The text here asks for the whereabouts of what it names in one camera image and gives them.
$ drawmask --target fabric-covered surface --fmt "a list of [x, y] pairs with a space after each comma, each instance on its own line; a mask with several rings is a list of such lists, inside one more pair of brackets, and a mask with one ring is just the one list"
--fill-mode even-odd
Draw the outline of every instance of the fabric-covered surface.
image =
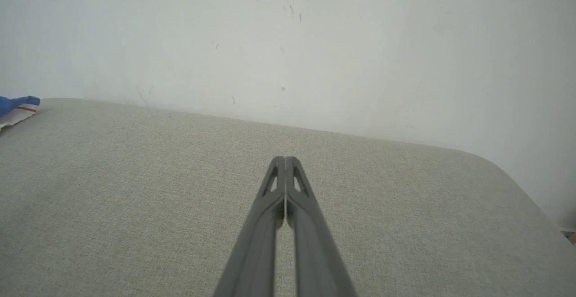
[[[0, 132], [0, 295], [210, 296], [297, 156], [360, 296], [573, 296], [576, 249], [475, 155], [75, 99]], [[292, 233], [276, 296], [294, 296]]]

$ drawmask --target scuff mark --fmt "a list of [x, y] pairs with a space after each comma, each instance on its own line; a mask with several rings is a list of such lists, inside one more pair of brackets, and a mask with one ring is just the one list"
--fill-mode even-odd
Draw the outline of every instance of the scuff mark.
[[138, 88], [138, 96], [140, 96], [140, 99], [142, 99], [142, 102], [144, 102], [146, 108], [149, 108], [148, 102], [146, 102], [146, 99], [144, 99], [144, 96], [142, 95], [142, 90], [140, 90], [140, 86], [138, 84], [136, 84], [136, 88]]

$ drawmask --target wall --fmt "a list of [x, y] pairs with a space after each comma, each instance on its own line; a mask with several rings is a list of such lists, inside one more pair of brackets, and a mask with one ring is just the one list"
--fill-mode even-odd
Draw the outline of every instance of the wall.
[[0, 0], [6, 96], [457, 148], [576, 228], [575, 0]]

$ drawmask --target towel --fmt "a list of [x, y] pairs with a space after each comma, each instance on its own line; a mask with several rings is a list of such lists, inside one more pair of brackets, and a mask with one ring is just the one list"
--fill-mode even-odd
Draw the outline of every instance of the towel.
[[33, 96], [15, 99], [0, 97], [0, 129], [32, 116], [39, 105], [40, 100]]

